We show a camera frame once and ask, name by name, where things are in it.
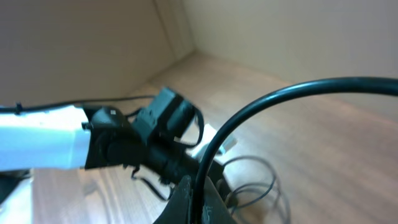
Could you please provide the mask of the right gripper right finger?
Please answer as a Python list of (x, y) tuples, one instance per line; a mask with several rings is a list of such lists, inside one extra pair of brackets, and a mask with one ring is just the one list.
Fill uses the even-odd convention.
[(201, 224), (237, 224), (209, 177), (203, 190)]

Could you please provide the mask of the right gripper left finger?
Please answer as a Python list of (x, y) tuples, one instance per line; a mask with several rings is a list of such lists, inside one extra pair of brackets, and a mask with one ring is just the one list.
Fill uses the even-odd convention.
[(192, 194), (192, 178), (184, 176), (154, 224), (188, 224), (190, 215), (190, 199)]

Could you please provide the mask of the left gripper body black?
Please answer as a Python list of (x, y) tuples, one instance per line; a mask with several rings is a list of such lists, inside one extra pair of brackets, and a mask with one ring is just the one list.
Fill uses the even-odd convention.
[[(213, 161), (206, 175), (210, 178), (220, 197), (226, 200), (232, 190), (223, 172), (224, 166), (219, 162)], [(201, 171), (201, 162), (198, 159), (194, 159), (188, 154), (183, 154), (177, 159), (177, 163), (174, 165), (174, 184), (178, 184), (186, 175), (191, 177), (193, 183), (195, 183), (197, 178), (203, 176), (203, 173)]]

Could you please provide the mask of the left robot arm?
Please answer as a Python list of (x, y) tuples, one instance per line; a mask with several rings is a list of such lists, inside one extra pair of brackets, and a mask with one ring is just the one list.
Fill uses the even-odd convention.
[(1, 108), (1, 200), (31, 169), (144, 166), (163, 184), (195, 177), (216, 131), (201, 111), (170, 88), (124, 114), (109, 99)]

